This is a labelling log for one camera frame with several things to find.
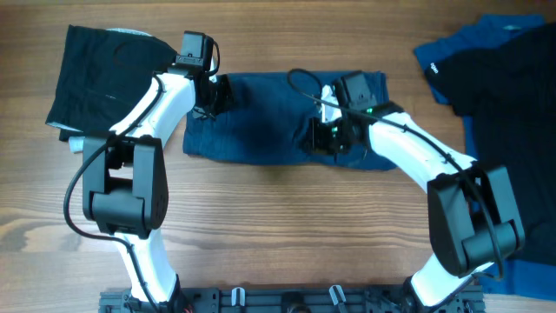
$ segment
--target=blue cloth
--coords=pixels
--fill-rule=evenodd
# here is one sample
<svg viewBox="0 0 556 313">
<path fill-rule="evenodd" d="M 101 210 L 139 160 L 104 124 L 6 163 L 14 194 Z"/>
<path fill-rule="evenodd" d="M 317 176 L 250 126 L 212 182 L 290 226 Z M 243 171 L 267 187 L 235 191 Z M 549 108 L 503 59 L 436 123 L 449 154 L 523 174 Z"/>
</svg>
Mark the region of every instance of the blue cloth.
<svg viewBox="0 0 556 313">
<path fill-rule="evenodd" d="M 484 15 L 476 25 L 465 26 L 451 37 L 422 45 L 414 50 L 414 54 L 421 68 L 425 70 L 430 63 L 438 63 L 461 50 L 497 48 L 544 23 L 544 18 L 540 15 Z M 443 95 L 434 88 L 431 89 L 438 103 L 449 104 Z M 473 139 L 473 118 L 463 117 L 463 124 L 466 132 L 467 154 L 478 158 L 479 154 Z M 480 279 L 486 293 L 516 294 L 556 300 L 556 267 L 523 260 L 506 260 L 505 269 L 506 277 L 501 282 L 488 278 Z M 488 271 L 496 274 L 498 268 L 494 265 Z"/>
<path fill-rule="evenodd" d="M 328 84 L 348 72 L 316 72 Z M 378 103 L 388 101 L 386 75 L 365 73 Z M 253 165 L 291 165 L 308 162 L 358 170 L 391 170 L 395 165 L 365 147 L 355 145 L 347 155 L 309 155 L 301 148 L 309 119 L 319 116 L 313 102 L 294 91 L 285 73 L 228 74 L 234 96 L 233 108 L 216 120 L 194 119 L 190 112 L 183 152 L 216 161 Z M 295 83 L 313 94 L 318 85 L 307 76 L 295 75 Z"/>
</svg>

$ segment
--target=wooden floor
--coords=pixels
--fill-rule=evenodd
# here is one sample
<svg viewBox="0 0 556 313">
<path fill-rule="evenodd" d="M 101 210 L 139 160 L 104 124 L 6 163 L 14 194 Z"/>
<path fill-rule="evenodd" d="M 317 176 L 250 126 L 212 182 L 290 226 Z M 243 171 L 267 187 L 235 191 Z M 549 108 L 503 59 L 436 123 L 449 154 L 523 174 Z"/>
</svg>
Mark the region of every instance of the wooden floor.
<svg viewBox="0 0 556 313">
<path fill-rule="evenodd" d="M 222 72 L 381 70 L 393 100 L 463 150 L 460 119 L 434 102 L 412 49 L 482 13 L 556 18 L 550 1 L 116 2 L 0 1 L 0 312 L 96 312 L 100 291 L 129 286 L 112 244 L 63 221 L 82 160 L 44 120 L 68 24 L 144 30 L 178 50 L 184 30 L 203 31 L 220 44 Z M 163 225 L 182 286 L 401 283 L 431 254 L 426 197 L 399 170 L 216 163 L 182 153 L 184 130 L 165 150 Z M 93 230 L 80 203 L 81 187 L 72 214 Z M 486 301 L 489 312 L 556 311 L 517 296 Z"/>
</svg>

